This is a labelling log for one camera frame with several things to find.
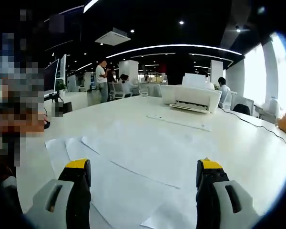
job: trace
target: man in white shirt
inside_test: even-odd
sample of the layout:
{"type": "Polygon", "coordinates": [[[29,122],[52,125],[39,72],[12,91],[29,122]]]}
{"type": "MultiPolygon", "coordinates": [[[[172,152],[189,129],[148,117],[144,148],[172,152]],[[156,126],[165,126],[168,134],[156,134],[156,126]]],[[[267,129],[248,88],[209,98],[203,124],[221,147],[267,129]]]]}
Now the man in white shirt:
{"type": "Polygon", "coordinates": [[[222,91],[221,97],[220,97],[220,102],[223,103],[225,100],[225,97],[227,96],[227,93],[230,91],[230,88],[225,84],[225,78],[224,77],[219,77],[218,79],[219,82],[219,90],[222,91]]]}
{"type": "Polygon", "coordinates": [[[205,88],[215,90],[214,85],[208,80],[208,74],[205,75],[205,88]]]}
{"type": "Polygon", "coordinates": [[[97,83],[99,84],[99,89],[101,92],[101,104],[105,103],[108,100],[108,86],[107,86],[107,73],[110,70],[109,68],[106,69],[106,72],[104,68],[107,66],[106,61],[102,61],[99,63],[99,65],[95,69],[95,75],[97,83]]]}

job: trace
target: bright window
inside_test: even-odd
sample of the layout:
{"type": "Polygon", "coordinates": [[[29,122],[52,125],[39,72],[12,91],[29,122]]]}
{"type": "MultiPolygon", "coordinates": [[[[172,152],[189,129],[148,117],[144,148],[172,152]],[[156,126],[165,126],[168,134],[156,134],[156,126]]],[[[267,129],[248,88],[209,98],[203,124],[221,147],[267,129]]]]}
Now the bright window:
{"type": "Polygon", "coordinates": [[[256,104],[263,104],[266,99],[266,66],[261,44],[245,55],[244,97],[256,104]]]}
{"type": "Polygon", "coordinates": [[[280,37],[274,33],[271,35],[272,45],[276,55],[278,73],[278,101],[280,106],[286,110],[286,49],[280,37]]]}

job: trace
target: black ceiling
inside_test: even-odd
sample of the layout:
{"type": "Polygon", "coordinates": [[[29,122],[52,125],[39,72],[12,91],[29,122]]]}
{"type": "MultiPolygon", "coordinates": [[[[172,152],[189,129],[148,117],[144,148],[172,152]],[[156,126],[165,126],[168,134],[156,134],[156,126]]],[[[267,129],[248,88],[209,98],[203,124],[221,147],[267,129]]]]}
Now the black ceiling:
{"type": "MultiPolygon", "coordinates": [[[[260,22],[264,22],[262,20],[264,15],[257,13],[261,4],[248,0],[99,0],[84,14],[83,7],[63,14],[62,33],[49,32],[49,21],[43,23],[51,15],[86,5],[88,2],[89,0],[73,2],[44,0],[36,2],[31,8],[35,22],[39,21],[35,23],[38,24],[35,26],[38,30],[38,45],[45,50],[44,56],[39,60],[41,66],[45,67],[53,61],[54,52],[57,57],[65,53],[70,55],[67,58],[68,71],[92,62],[92,65],[83,69],[83,71],[90,70],[91,67],[95,68],[97,61],[103,57],[135,48],[163,44],[207,45],[245,54],[272,31],[269,26],[264,26],[262,31],[259,29],[260,22]],[[237,33],[235,26],[244,31],[237,33]],[[94,42],[113,27],[128,33],[131,40],[116,46],[101,46],[94,42]]],[[[168,55],[143,58],[141,55],[174,53],[179,50],[228,59],[229,61],[221,60],[224,62],[224,68],[227,68],[231,61],[237,62],[243,58],[214,49],[169,47],[130,52],[112,57],[108,62],[117,67],[119,61],[139,56],[133,59],[139,61],[140,65],[154,64],[154,61],[163,63],[168,55]]],[[[193,55],[191,58],[196,62],[195,65],[206,67],[210,66],[211,59],[219,60],[200,55],[193,55]]]]}

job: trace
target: white table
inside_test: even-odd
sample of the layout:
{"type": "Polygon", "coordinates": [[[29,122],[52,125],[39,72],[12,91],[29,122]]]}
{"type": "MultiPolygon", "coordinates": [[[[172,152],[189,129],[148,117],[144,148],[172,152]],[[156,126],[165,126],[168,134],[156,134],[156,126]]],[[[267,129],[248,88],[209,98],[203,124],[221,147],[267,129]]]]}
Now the white table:
{"type": "MultiPolygon", "coordinates": [[[[167,128],[167,131],[197,132],[201,137],[209,138],[209,141],[218,148],[217,155],[210,155],[209,159],[221,164],[229,179],[236,180],[249,192],[254,199],[254,207],[258,214],[265,214],[286,180],[284,142],[265,129],[256,128],[219,108],[215,114],[174,109],[174,112],[176,111],[178,111],[177,119],[190,118],[197,122],[208,123],[212,131],[202,131],[158,120],[153,120],[154,125],[167,128]]],[[[35,193],[50,179],[55,178],[45,141],[58,137],[82,136],[89,126],[106,128],[117,119],[144,123],[148,119],[146,115],[157,112],[169,114],[172,108],[163,105],[161,98],[137,96],[90,106],[64,114],[63,117],[52,118],[50,128],[45,130],[42,136],[27,138],[26,143],[21,145],[23,148],[20,153],[20,167],[17,168],[17,185],[23,211],[26,212],[32,206],[35,193]]],[[[265,126],[286,140],[286,134],[273,124],[244,114],[236,114],[255,125],[265,126]]]]}

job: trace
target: white printer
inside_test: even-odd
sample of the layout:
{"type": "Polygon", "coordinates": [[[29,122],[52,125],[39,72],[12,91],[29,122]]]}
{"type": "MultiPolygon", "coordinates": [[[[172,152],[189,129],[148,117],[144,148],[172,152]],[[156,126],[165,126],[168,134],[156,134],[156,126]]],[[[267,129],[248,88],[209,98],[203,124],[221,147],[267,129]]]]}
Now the white printer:
{"type": "Polygon", "coordinates": [[[161,85],[160,88],[164,104],[202,113],[215,113],[222,93],[182,85],[161,85]]]}

